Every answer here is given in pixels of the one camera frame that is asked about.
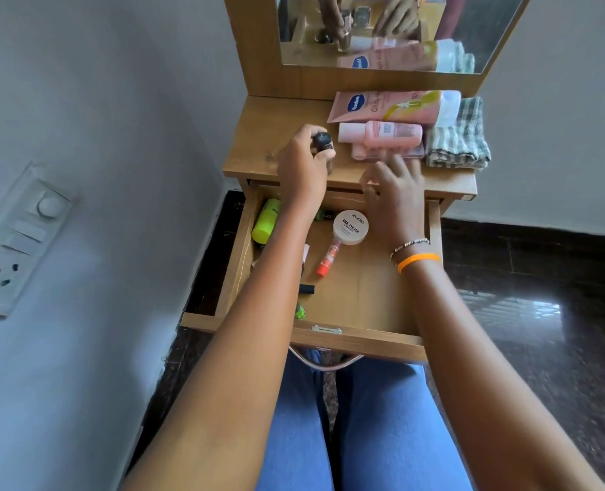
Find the white wall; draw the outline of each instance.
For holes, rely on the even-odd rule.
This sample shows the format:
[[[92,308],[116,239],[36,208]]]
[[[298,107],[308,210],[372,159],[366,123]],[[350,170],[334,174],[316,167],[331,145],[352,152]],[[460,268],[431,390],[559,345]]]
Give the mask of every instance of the white wall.
[[[0,199],[29,160],[82,193],[0,320],[0,491],[116,487],[219,208],[223,0],[158,1],[0,0]]]
[[[447,217],[605,234],[605,0],[531,0],[480,95],[493,161]]]

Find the mirror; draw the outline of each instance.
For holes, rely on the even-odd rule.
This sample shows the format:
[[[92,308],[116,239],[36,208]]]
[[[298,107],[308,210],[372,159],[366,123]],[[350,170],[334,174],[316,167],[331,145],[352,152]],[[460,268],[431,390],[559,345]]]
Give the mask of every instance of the mirror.
[[[480,74],[521,2],[275,0],[282,63]]]

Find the vaseline logo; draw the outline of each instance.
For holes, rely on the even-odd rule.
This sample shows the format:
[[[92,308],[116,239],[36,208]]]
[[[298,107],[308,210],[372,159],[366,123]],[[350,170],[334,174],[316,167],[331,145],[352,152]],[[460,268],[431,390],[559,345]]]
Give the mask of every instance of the vaseline logo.
[[[347,104],[348,112],[356,112],[362,106],[364,106],[366,102],[366,97],[364,95],[354,95],[350,98],[350,101]]]
[[[365,56],[360,56],[355,58],[352,61],[353,69],[367,69],[368,68],[368,59]]]

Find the wooden mirror frame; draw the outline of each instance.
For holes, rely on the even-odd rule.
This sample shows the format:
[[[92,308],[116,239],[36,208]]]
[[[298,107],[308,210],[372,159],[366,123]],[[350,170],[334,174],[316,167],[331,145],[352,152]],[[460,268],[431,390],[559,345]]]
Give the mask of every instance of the wooden mirror frame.
[[[332,100],[337,91],[459,90],[475,96],[530,0],[522,0],[481,74],[282,64],[275,0],[225,0],[249,95]]]

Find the forearm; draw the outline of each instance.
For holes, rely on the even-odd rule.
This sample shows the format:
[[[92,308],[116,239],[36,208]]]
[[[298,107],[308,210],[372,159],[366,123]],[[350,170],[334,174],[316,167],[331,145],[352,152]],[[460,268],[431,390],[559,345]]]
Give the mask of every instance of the forearm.
[[[142,487],[130,489],[254,488],[287,357],[308,228],[294,207],[280,212],[258,265],[133,473],[132,482]]]
[[[604,490],[473,318],[442,266],[421,261],[403,273],[442,404],[478,488]]]

